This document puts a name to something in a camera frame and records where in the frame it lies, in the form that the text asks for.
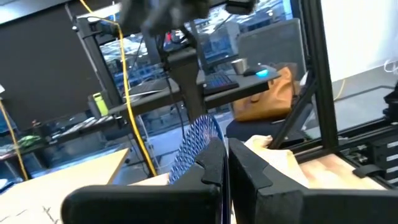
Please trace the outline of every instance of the metal cup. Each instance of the metal cup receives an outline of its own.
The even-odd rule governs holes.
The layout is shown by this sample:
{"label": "metal cup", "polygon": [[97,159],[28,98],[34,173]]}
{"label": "metal cup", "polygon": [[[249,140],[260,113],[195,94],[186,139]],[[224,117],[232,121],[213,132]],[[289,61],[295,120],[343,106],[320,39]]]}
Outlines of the metal cup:
{"label": "metal cup", "polygon": [[239,58],[231,62],[231,65],[237,75],[242,75],[248,69],[248,60],[246,58]]}

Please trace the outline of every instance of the wooden table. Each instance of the wooden table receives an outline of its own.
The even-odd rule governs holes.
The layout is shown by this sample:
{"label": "wooden table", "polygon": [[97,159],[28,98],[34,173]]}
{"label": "wooden table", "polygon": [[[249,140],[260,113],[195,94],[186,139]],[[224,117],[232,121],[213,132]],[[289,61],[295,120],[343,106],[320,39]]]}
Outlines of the wooden table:
{"label": "wooden table", "polygon": [[[311,189],[385,190],[369,177],[356,177],[354,167],[334,154],[300,164],[300,168]],[[164,174],[133,185],[166,185],[168,179],[169,175]]]}
{"label": "wooden table", "polygon": [[35,210],[37,214],[42,207],[51,208],[51,214],[59,218],[61,203],[72,191],[87,185],[111,184],[127,153],[128,149],[123,149],[13,186],[0,195],[0,221],[24,210]]}

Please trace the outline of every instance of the yellow cable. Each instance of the yellow cable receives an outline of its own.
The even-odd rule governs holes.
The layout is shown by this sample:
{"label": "yellow cable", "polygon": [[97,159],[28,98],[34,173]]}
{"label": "yellow cable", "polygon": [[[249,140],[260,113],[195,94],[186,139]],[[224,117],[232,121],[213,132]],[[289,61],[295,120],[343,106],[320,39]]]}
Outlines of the yellow cable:
{"label": "yellow cable", "polygon": [[[82,3],[82,5],[84,5],[84,7],[87,9],[88,12],[93,13],[93,11],[87,6],[87,4],[85,3],[84,0],[80,0],[80,2]],[[122,29],[120,28],[120,25],[117,22],[108,20],[108,19],[102,19],[99,18],[103,21],[106,22],[110,22],[114,25],[116,25],[118,27],[118,31],[119,31],[119,41],[120,41],[120,51],[121,51],[121,59],[122,59],[122,65],[123,65],[123,83],[124,83],[124,92],[128,93],[129,92],[129,82],[128,82],[128,75],[127,75],[127,65],[126,65],[126,56],[124,54],[124,45],[123,45],[123,33],[122,33]],[[156,173],[156,169],[150,159],[149,153],[145,147],[144,142],[142,141],[141,135],[139,134],[138,128],[137,128],[137,124],[136,124],[136,120],[134,119],[134,113],[132,112],[132,108],[131,108],[131,101],[130,101],[130,96],[129,94],[126,94],[126,103],[127,103],[127,111],[129,113],[129,118],[130,118],[130,122],[132,124],[132,129],[134,130],[134,134],[137,136],[138,139],[138,144],[140,145],[141,149],[143,150],[144,153],[144,157],[149,165],[149,170],[152,173],[153,176],[157,176]]]}
{"label": "yellow cable", "polygon": [[26,174],[26,170],[25,170],[25,166],[24,166],[24,161],[22,160],[21,152],[19,150],[19,145],[18,145],[18,142],[17,142],[17,138],[15,137],[14,130],[13,130],[12,126],[11,126],[10,120],[8,119],[8,116],[7,116],[7,113],[6,113],[6,109],[4,109],[4,106],[3,106],[2,102],[1,102],[1,100],[0,100],[0,110],[1,110],[2,115],[4,116],[4,119],[6,120],[8,130],[10,130],[12,141],[14,142],[15,151],[17,152],[19,165],[21,166],[24,178],[25,178],[25,180],[28,180],[27,174]]}
{"label": "yellow cable", "polygon": [[338,100],[341,97],[341,94],[343,93],[345,85],[346,85],[346,80],[344,79],[343,83],[341,84],[340,91],[338,92],[336,98],[333,99],[333,101],[336,101],[336,100]]}

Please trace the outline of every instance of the white wall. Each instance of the white wall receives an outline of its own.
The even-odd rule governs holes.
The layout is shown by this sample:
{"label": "white wall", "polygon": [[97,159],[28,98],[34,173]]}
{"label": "white wall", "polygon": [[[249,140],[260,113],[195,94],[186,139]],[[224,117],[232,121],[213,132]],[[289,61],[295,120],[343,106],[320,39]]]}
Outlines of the white wall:
{"label": "white wall", "polygon": [[332,81],[398,56],[397,0],[322,0],[322,11]]}

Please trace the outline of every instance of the workstation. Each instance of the workstation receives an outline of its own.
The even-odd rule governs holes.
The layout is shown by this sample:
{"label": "workstation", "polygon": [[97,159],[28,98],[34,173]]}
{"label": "workstation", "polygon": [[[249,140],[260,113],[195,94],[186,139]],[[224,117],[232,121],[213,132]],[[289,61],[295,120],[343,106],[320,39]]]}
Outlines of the workstation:
{"label": "workstation", "polygon": [[[0,26],[0,32],[2,27],[12,31],[33,19],[46,27],[57,18],[64,33],[56,38],[73,39],[80,46],[72,52],[73,47],[60,49],[56,38],[51,39],[53,48],[49,43],[39,47],[60,57],[53,57],[54,62],[46,59],[41,65],[38,58],[31,66],[3,66],[11,74],[0,77],[3,115],[11,120],[3,135],[8,142],[11,135],[19,141],[0,155],[12,171],[12,177],[0,176],[8,179],[0,195],[0,222],[27,222],[29,217],[37,223],[395,220],[387,204],[398,196],[393,190],[396,90],[385,86],[388,96],[378,99],[386,102],[382,118],[340,129],[335,105],[360,94],[341,97],[344,87],[337,96],[333,92],[321,1],[291,0],[289,10],[285,1],[212,1],[208,9],[185,15],[180,26],[158,22],[173,18],[168,11],[128,2],[60,2],[35,12],[39,16]],[[192,7],[165,2],[164,7],[179,10]],[[136,15],[153,21],[145,23]],[[45,74],[46,82],[16,71],[26,68]],[[55,78],[58,69],[64,73]],[[16,75],[30,85],[20,87],[12,78]],[[162,114],[154,111],[166,116],[148,121]],[[76,121],[76,113],[84,118]],[[49,122],[65,116],[72,124]],[[315,134],[308,122],[312,118],[319,127]],[[171,125],[169,119],[176,122]],[[151,135],[163,128],[168,131]],[[125,142],[85,151],[63,166],[49,162],[46,149],[92,134]],[[25,146],[21,139],[27,136],[38,140]],[[160,150],[162,145],[168,151]],[[39,164],[40,175],[30,171],[28,156]],[[144,178],[118,182],[136,169]],[[333,212],[347,200],[350,212]],[[104,208],[109,209],[106,214],[101,213]],[[364,215],[367,210],[377,213]]]}

